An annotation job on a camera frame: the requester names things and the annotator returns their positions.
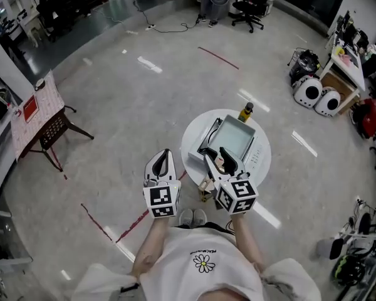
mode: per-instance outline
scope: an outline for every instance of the gray floor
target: gray floor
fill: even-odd
[[[170,0],[137,1],[140,9],[145,11]],[[24,56],[26,63],[17,61],[19,69],[34,84],[78,48],[117,24],[103,15],[123,21],[136,12],[132,0],[109,0],[108,3],[92,10],[90,17],[78,18],[72,31],[65,33],[54,43],[48,41],[43,33],[41,33],[43,40],[39,42],[39,48],[35,48],[29,40],[25,39],[19,44],[19,48],[26,52]]]
[[[196,15],[196,9],[184,9],[158,21],[157,28],[180,29],[181,22],[191,24]],[[179,34],[146,31],[142,26],[138,35],[121,36],[92,54],[91,65],[80,60],[83,65],[58,85],[65,102],[78,109],[76,114],[69,112],[69,118],[95,140],[69,131],[55,144],[68,180],[42,155],[30,153],[19,161],[4,188],[16,229],[34,258],[27,275],[38,278],[50,295],[64,300],[92,263],[119,273],[131,269],[130,261],[80,204],[110,236],[120,235],[146,209],[146,162],[168,147],[181,175],[180,144],[186,127],[211,109],[241,110],[246,101],[238,91],[245,89],[270,108],[267,112],[255,106],[252,114],[272,151],[271,168],[258,187],[259,201],[282,223],[277,230],[252,211],[246,217],[253,233],[268,263],[295,258],[314,278],[323,300],[337,296],[329,279],[334,261],[314,258],[315,243],[347,222],[357,196],[376,206],[375,158],[368,150],[372,141],[357,135],[347,115],[322,117],[291,96],[286,64],[294,48],[311,48],[321,56],[324,38],[277,9],[264,18],[264,31],[253,34],[245,24],[232,27],[230,21],[215,28],[200,24]],[[225,57],[239,70],[198,46]],[[140,56],[162,73],[142,66]],[[317,157],[292,137],[293,131]],[[216,211],[211,201],[199,201],[188,176],[182,186],[180,210],[201,207],[210,221],[227,223],[224,211]],[[123,239],[132,253],[149,226],[146,217]],[[7,286],[15,289],[12,279],[7,277]]]

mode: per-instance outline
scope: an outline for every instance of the round white table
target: round white table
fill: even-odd
[[[226,115],[231,115],[233,117],[238,117],[239,112],[236,110],[231,109],[215,109],[210,110],[209,112],[203,113],[200,116],[196,117],[187,127],[184,132],[184,136],[182,136],[181,142],[181,159],[182,163],[187,171],[189,177],[199,185],[203,179],[205,178],[207,171],[205,168],[204,163],[200,163],[195,159],[189,157],[188,152],[190,151],[191,147],[194,145],[194,142],[198,138],[199,134],[205,129],[206,123],[209,121],[210,117],[213,115],[217,115],[221,119],[224,119]],[[271,163],[271,149],[268,137],[264,133],[262,127],[259,126],[257,122],[253,119],[248,119],[246,123],[251,126],[255,131],[256,134],[259,136],[259,140],[262,143],[263,150],[264,150],[264,157],[261,163],[261,167],[259,168],[259,172],[254,175],[254,182],[257,186],[259,186],[266,175],[268,174],[270,163]]]

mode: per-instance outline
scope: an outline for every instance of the yellow bottle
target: yellow bottle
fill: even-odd
[[[252,113],[253,103],[247,103],[245,108],[241,110],[238,116],[238,120],[246,122],[250,118]]]

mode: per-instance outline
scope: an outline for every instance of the black office chair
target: black office chair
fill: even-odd
[[[263,24],[261,20],[257,17],[260,14],[264,14],[266,11],[267,0],[242,0],[238,1],[236,0],[235,3],[232,4],[232,6],[240,11],[243,12],[242,15],[240,15],[237,19],[235,19],[231,25],[235,26],[236,23],[246,22],[248,23],[249,27],[251,27],[251,30],[249,30],[250,33],[253,33],[253,23],[260,25],[261,30],[263,30]]]

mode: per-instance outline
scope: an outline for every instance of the flower print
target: flower print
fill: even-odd
[[[200,273],[209,273],[215,267],[214,263],[209,262],[209,255],[196,255],[194,257],[195,267],[199,268]]]

